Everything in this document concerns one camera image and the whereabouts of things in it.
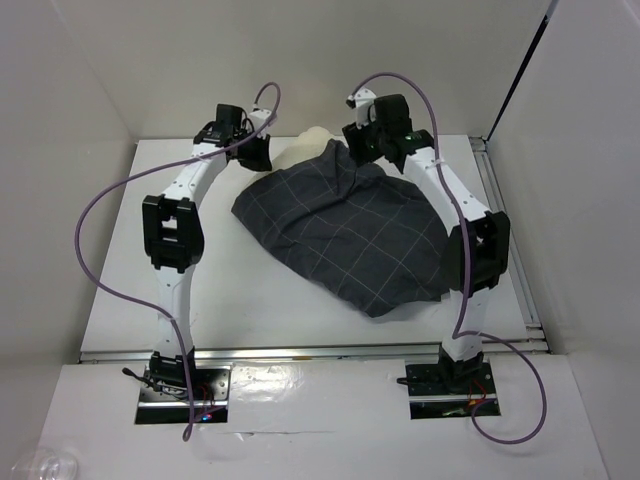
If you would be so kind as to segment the dark grey checked pillowcase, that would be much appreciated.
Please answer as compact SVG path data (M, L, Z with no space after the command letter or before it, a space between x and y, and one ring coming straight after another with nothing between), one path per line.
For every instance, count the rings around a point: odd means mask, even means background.
M443 222L412 183L322 152L248 185L232 214L272 257L371 318L449 292Z

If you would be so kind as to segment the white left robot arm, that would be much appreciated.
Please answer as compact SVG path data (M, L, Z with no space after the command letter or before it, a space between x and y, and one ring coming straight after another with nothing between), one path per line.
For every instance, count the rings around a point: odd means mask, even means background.
M149 378L176 399L196 390L195 348L190 332L191 284L203 257L205 238L199 208L216 177L232 160L255 172L268 172L271 110L250 112L220 104L216 117L193 139L191 162L162 193L142 203L144 250L158 284L159 336Z

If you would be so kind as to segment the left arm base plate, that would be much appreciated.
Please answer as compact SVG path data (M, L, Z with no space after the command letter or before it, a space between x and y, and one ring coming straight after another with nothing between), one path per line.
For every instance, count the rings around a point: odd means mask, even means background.
M137 425L186 424L189 400L185 387L153 381L145 367L136 409ZM196 424L218 424L228 421L231 368L204 368L196 372L194 415Z

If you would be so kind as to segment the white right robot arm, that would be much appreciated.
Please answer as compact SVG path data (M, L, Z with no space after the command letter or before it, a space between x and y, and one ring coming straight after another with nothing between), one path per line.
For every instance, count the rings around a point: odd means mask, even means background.
M457 318L439 347L435 379L448 392L463 392L482 368L487 304L507 270L510 220L468 190L442 157L435 130L414 128L403 95L378 96L360 88L346 103L355 120L342 133L357 165L386 159L419 189L444 225L440 271Z

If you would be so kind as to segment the white pillow yellow edge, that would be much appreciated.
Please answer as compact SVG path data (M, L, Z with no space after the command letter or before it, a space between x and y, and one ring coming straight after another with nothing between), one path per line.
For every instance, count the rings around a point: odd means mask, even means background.
M334 139L327 129L314 126L287 143L284 149L271 159L270 171L257 174L257 178L275 173L277 170L285 170L303 161L318 157L324 152L330 140Z

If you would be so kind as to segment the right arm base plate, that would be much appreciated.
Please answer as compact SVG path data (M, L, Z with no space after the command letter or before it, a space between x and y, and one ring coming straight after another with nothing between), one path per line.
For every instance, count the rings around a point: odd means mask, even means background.
M500 416L493 372L488 362L457 386L446 386L435 364L407 364L396 383L407 389L412 420Z

